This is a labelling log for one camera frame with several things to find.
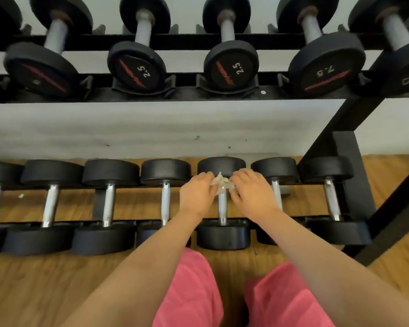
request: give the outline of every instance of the wall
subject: wall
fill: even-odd
[[[34,34],[45,28],[28,0],[16,0]],[[121,32],[120,0],[84,0],[95,26]],[[357,0],[341,0],[324,28],[346,23]],[[194,33],[205,0],[166,0],[172,23]],[[250,0],[252,32],[276,23],[279,0]],[[284,71],[297,51],[260,50],[260,71]],[[160,51],[171,72],[201,72],[207,51]],[[365,69],[379,53],[367,51]],[[65,52],[82,73],[107,73],[107,52]],[[0,74],[3,54],[0,53]],[[0,105],[0,158],[302,155],[342,100],[261,102],[68,103]],[[409,154],[409,99],[387,99],[357,129],[363,154]]]

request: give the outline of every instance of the floor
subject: floor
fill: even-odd
[[[197,167],[197,158],[186,158]],[[141,164],[142,159],[134,160]],[[365,168],[376,205],[393,192],[409,174],[409,155],[366,156]],[[293,186],[284,198],[284,210],[292,216],[326,214],[321,186]],[[0,222],[41,220],[44,191],[5,192],[0,207]],[[57,220],[91,218],[94,191],[62,191]],[[178,210],[178,189],[171,194],[171,214]],[[240,213],[229,202],[229,217]],[[159,218],[160,189],[118,190],[115,219]],[[217,200],[209,217],[218,216]],[[239,311],[243,305],[242,288],[246,279],[266,274],[285,261],[279,248],[258,244],[253,234],[250,248],[238,252],[200,251],[210,263],[222,296],[225,317],[222,326],[240,326]],[[76,257],[68,253],[15,258],[0,254],[0,327],[59,326],[65,318],[129,254],[118,253],[96,257]],[[409,296],[409,234],[376,260],[374,273]]]

